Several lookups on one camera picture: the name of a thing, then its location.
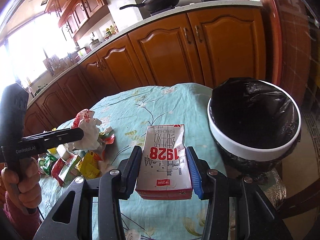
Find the frying pan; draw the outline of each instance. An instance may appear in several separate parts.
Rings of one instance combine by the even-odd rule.
[[[138,4],[128,4],[120,7],[119,9],[125,9],[128,7],[144,7],[150,12],[156,12],[168,7],[174,7],[179,3],[179,0],[144,0],[142,3]]]

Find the pot handle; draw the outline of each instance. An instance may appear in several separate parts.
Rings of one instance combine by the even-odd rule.
[[[144,3],[138,3],[138,4],[127,4],[125,6],[122,6],[119,8],[119,10],[122,10],[122,9],[125,9],[125,8],[129,8],[129,7],[143,7],[144,6]]]

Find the white countertop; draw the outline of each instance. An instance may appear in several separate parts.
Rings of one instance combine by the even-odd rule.
[[[151,16],[151,17],[149,17],[147,19],[144,19],[144,20],[142,20],[140,22],[137,22],[134,25],[131,25],[128,28],[125,28],[124,30],[120,31],[119,33],[117,33],[116,35],[112,36],[108,40],[104,41],[99,46],[97,46],[95,49],[90,51],[78,63],[74,64],[72,67],[70,67],[67,70],[65,70],[64,72],[62,72],[59,76],[57,76],[54,80],[52,80],[43,90],[41,90],[41,92],[38,93],[35,98],[33,98],[30,101],[30,103],[28,104],[28,108],[31,106],[31,104],[34,101],[36,101],[40,97],[40,95],[43,92],[45,92],[60,77],[62,77],[64,74],[68,73],[71,69],[73,69],[76,66],[78,66],[81,62],[86,60],[88,57],[90,57],[92,54],[97,52],[102,47],[106,46],[108,43],[112,42],[113,40],[115,40],[117,38],[120,38],[121,36],[127,34],[128,32],[130,32],[130,31],[132,31],[134,29],[137,29],[137,28],[141,27],[142,25],[145,25],[145,24],[148,24],[150,22],[156,21],[156,20],[158,20],[160,18],[167,17],[167,16],[174,15],[174,14],[178,14],[178,13],[182,13],[182,12],[185,12],[185,11],[196,10],[196,9],[201,9],[201,8],[210,8],[210,7],[214,7],[214,6],[230,6],[230,5],[231,6],[235,6],[235,5],[239,5],[239,6],[257,6],[257,7],[262,7],[263,6],[261,2],[259,2],[259,1],[251,1],[251,0],[219,0],[219,1],[200,2],[200,3],[191,4],[191,5],[185,5],[185,6],[177,7],[175,9],[171,9],[171,10],[159,13],[157,15],[154,15],[154,16]]]

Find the metal screw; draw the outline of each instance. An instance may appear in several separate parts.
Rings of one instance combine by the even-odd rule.
[[[119,170],[114,169],[114,170],[110,171],[110,175],[112,175],[112,176],[116,176],[118,174],[119,174]]]
[[[75,178],[75,182],[78,183],[78,184],[82,183],[83,181],[84,181],[84,178],[81,177],[81,176]]]
[[[215,169],[209,170],[209,174],[212,176],[218,175],[218,171]]]
[[[243,180],[244,180],[244,182],[246,182],[246,183],[252,183],[252,182],[253,182],[253,179],[250,178],[249,176],[244,177]]]

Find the light blue floral tablecloth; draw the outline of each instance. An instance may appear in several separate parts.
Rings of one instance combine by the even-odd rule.
[[[128,158],[135,145],[143,147],[148,125],[185,124],[185,146],[193,146],[198,157],[211,168],[225,174],[222,159],[209,130],[207,104],[211,89],[199,84],[177,84],[172,87],[149,86],[102,99],[91,110],[102,121],[101,130],[109,125],[116,140],[107,145],[108,161],[117,167]],[[71,127],[73,120],[58,129]],[[41,179],[44,216],[67,187],[59,187],[51,177]],[[143,200],[134,192],[127,201],[120,201],[125,231],[136,230],[142,240],[200,239],[208,201],[193,193],[191,200]],[[93,203],[93,239],[98,238],[97,203]]]

